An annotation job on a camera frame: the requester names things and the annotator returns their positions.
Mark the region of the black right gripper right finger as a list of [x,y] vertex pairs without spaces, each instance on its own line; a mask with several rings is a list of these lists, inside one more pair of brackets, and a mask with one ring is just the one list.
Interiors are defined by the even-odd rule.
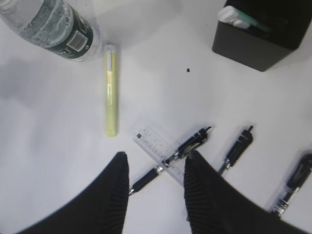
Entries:
[[196,150],[185,161],[184,199],[194,234],[303,234],[233,188]]

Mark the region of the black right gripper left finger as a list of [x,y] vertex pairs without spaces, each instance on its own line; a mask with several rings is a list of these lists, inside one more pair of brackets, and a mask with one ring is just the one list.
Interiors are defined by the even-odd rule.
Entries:
[[129,164],[118,152],[105,169],[66,205],[23,234],[120,234],[129,199]]

